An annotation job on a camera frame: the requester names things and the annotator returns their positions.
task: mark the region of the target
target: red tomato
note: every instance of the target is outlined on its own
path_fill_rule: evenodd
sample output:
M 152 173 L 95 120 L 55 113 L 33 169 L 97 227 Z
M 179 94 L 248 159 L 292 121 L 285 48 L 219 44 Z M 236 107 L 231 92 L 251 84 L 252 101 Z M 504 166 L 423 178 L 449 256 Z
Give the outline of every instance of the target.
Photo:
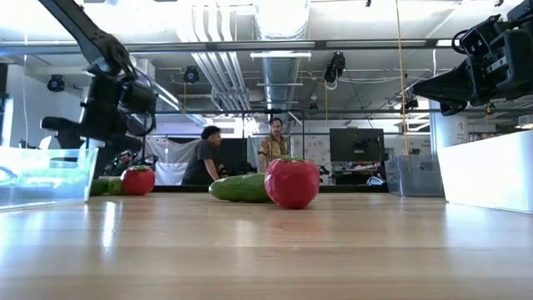
M 156 174 L 149 167 L 130 167 L 122 175 L 122 187 L 128 195 L 142 196 L 153 190 Z
M 320 172 L 315 163 L 278 158 L 265 173 L 266 193 L 282 208 L 302 209 L 316 197 Z

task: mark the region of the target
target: green vegetable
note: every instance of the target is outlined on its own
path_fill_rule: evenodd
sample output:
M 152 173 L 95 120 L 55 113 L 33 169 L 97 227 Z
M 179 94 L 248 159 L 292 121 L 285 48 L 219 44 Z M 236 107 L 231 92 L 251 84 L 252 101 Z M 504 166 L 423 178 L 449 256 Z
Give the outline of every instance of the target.
M 219 200 L 231 202 L 271 202 L 265 191 L 264 181 L 263 173 L 227 177 L 213 182 L 209 193 Z
M 124 195 L 124 189 L 122 188 L 122 180 L 119 177 L 115 177 L 107 182 L 107 192 L 111 195 Z
M 100 196 L 107 192 L 107 181 L 102 179 L 93 179 L 91 184 L 91 196 Z

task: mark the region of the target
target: ceiling duct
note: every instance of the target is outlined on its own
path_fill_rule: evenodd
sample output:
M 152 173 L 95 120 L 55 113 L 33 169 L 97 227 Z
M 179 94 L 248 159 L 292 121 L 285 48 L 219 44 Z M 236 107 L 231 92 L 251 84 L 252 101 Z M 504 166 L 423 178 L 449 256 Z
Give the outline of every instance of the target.
M 310 0 L 259 0 L 254 4 L 257 39 L 303 40 L 306 38 Z M 293 51 L 276 53 L 293 53 Z M 262 77 L 265 98 L 269 108 L 290 108 L 294 86 L 300 67 L 297 57 L 265 57 L 262 60 Z

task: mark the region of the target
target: ceiling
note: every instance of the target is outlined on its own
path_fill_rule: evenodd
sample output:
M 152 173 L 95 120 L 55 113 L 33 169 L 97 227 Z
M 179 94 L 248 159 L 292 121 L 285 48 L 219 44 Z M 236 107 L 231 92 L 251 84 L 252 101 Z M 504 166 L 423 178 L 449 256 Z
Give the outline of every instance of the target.
M 107 4 L 85 4 L 85 8 L 86 13 L 93 18 L 96 24 L 115 34 L 124 43 L 179 43 L 176 27 L 181 26 L 179 23 L 179 5 L 184 2 L 164 3 L 139 0 L 133 8 L 120 7 L 121 11 L 124 12 L 121 16 L 122 20 L 117 20 L 117 8 Z M 239 41 L 256 39 L 250 2 L 230 1 L 233 4 L 233 9 L 236 10 L 232 13 L 232 36 Z M 21 3 L 21 5 L 11 4 L 13 6 L 11 8 L 15 12 L 11 15 L 16 17 L 7 17 L 7 19 L 0 21 L 0 37 L 4 43 L 24 42 L 25 37 L 30 43 L 71 40 L 60 24 L 34 0 L 17 0 L 10 3 Z M 501 7 L 496 8 L 495 2 L 492 0 L 400 0 L 401 37 L 450 39 L 460 30 L 470 28 L 484 21 L 490 15 L 497 13 L 505 15 L 517 3 L 516 0 L 506 0 Z M 24 22 L 24 17 L 20 17 L 27 16 L 28 11 L 33 13 L 30 29 Z M 124 24 L 117 27 L 113 25 L 114 23 Z M 46 31 L 36 29 L 44 27 L 47 28 Z M 311 0 L 307 38 L 311 40 L 396 39 L 398 38 L 398 30 L 394 1 L 374 1 L 368 8 L 365 7 L 365 1 Z M 354 84 L 339 82 L 337 89 L 327 91 L 326 95 L 324 86 L 317 82 L 323 79 L 332 52 L 313 51 L 309 59 L 301 58 L 297 82 L 302 83 L 302 86 L 296 87 L 292 100 L 295 102 L 292 104 L 293 108 L 307 108 L 312 95 L 316 96 L 315 102 L 320 109 L 389 108 L 397 105 L 398 101 L 401 100 L 398 96 L 401 90 L 399 79 L 401 72 L 399 71 L 400 63 L 397 50 L 345 51 L 344 55 L 347 72 L 343 74 L 343 77 L 348 79 L 350 76 L 351 79 L 359 82 Z M 250 52 L 238 52 L 237 56 L 247 88 L 262 92 L 263 87 L 257 86 L 258 83 L 262 83 L 261 59 L 252 59 Z M 187 95 L 211 93 L 211 85 L 202 73 L 200 73 L 199 82 L 187 85 L 187 87 L 182 84 L 183 72 L 186 67 L 196 65 L 190 53 L 154 53 L 138 55 L 138 57 L 151 60 L 157 68 L 156 81 L 177 97 L 182 98 L 185 93 Z M 433 72 L 443 73 L 450 70 L 458 65 L 464 56 L 453 52 L 451 49 L 404 50 L 402 51 L 402 58 L 404 73 L 407 75 L 404 87 L 407 87 L 417 80 L 430 78 Z M 41 55 L 27 58 L 29 68 L 82 69 L 86 64 L 87 62 L 81 55 Z M 88 85 L 88 78 L 81 73 L 70 72 L 65 74 L 65 78 L 69 83 L 79 87 Z M 513 105 L 518 104 L 520 103 L 498 105 L 499 107 L 503 107 L 502 105 L 513 107 Z M 188 109 L 214 109 L 209 99 L 201 97 L 188 98 L 186 105 Z M 265 106 L 261 102 L 254 103 L 254 107 L 262 108 Z M 362 118 L 364 116 L 342 114 L 329 115 L 328 117 Z M 377 114 L 372 117 L 397 118 L 399 116 Z M 478 118 L 483 117 L 483 115 L 473 115 L 472 117 Z M 511 114 L 501 115 L 500 118 L 516 120 L 516 116 Z

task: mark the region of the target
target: black shirt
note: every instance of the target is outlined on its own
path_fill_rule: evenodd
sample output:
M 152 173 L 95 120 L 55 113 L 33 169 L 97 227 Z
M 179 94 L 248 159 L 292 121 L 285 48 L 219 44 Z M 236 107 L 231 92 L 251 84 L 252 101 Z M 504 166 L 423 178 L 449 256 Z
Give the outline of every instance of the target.
M 207 185 L 213 182 L 204 163 L 207 159 L 213 160 L 215 168 L 221 164 L 218 147 L 211 145 L 207 140 L 201 140 L 194 147 L 194 154 L 187 164 L 182 185 Z

